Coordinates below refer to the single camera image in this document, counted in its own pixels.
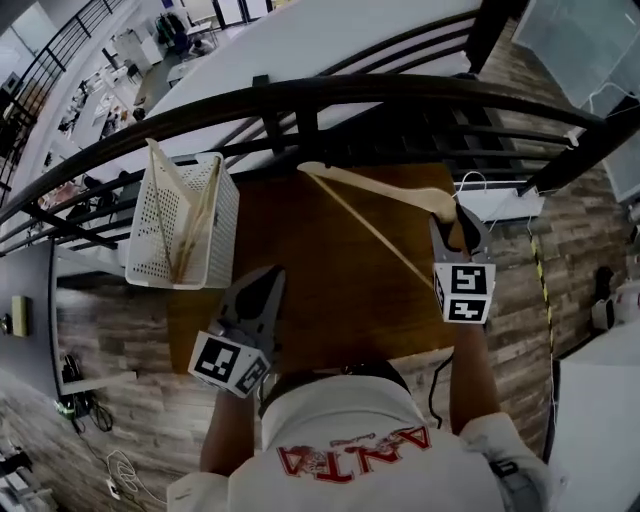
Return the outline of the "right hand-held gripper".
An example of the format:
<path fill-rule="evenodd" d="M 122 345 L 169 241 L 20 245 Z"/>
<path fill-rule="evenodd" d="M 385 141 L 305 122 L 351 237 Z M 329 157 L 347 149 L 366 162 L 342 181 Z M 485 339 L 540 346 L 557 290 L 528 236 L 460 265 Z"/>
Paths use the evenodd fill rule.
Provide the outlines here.
<path fill-rule="evenodd" d="M 493 262 L 490 233 L 468 208 L 457 205 L 456 213 L 470 257 L 449 244 L 454 224 L 431 215 L 430 237 L 437 262 L 433 265 L 434 292 L 445 322 L 485 323 L 493 299 L 496 266 L 476 263 Z M 470 258 L 476 263 L 468 263 Z"/>

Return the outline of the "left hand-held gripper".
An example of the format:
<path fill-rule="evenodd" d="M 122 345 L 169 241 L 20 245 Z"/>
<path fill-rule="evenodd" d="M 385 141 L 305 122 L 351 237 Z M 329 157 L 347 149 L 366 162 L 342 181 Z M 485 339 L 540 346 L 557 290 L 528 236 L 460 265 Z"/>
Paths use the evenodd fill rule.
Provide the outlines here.
<path fill-rule="evenodd" d="M 233 283 L 223 295 L 220 318 L 198 332 L 188 372 L 236 397 L 251 395 L 273 364 L 285 283 L 280 265 L 258 268 Z"/>

